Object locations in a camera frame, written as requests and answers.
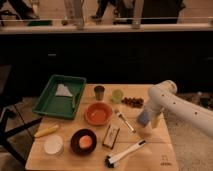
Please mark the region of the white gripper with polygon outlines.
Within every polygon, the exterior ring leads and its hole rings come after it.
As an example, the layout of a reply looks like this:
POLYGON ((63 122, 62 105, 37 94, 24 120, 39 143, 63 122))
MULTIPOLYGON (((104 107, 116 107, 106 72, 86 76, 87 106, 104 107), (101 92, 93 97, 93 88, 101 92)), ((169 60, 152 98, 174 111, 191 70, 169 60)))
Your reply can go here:
POLYGON ((144 126, 151 124, 152 128, 157 128, 160 121, 160 112, 148 112, 144 111, 144 126))

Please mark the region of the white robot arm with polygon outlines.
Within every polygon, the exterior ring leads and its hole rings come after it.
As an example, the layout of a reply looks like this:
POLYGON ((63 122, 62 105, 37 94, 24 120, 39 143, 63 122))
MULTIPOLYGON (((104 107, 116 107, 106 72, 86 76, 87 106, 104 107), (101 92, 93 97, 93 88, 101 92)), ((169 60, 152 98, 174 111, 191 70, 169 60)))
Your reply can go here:
POLYGON ((176 92, 177 86, 171 80, 152 85, 148 89, 149 100, 142 112, 145 125, 164 108, 213 138, 213 111, 177 97, 176 92))

